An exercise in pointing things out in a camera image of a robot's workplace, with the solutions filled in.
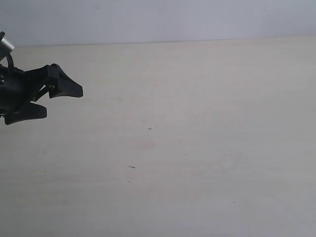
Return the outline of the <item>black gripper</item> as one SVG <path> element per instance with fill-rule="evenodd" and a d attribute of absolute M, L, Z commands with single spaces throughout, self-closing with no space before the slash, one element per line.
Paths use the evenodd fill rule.
<path fill-rule="evenodd" d="M 47 109 L 35 102 L 46 93 L 49 98 L 83 96 L 83 87 L 73 81 L 57 64 L 23 71 L 0 67 L 0 115 L 6 125 L 44 119 Z"/>

